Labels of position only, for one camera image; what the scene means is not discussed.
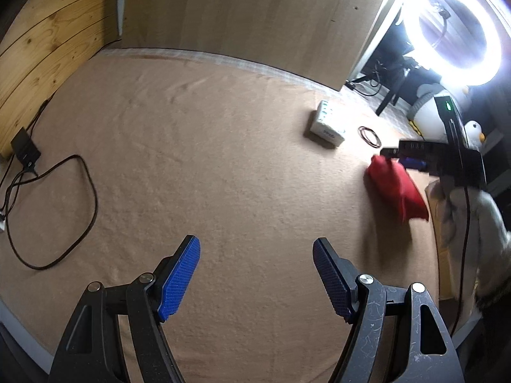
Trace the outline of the right gloved hand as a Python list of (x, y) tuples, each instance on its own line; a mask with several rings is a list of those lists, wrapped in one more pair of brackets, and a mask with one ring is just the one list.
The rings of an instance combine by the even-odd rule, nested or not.
[(452, 290), (484, 310), (510, 290), (510, 231), (487, 192), (468, 187), (443, 195), (438, 210)]

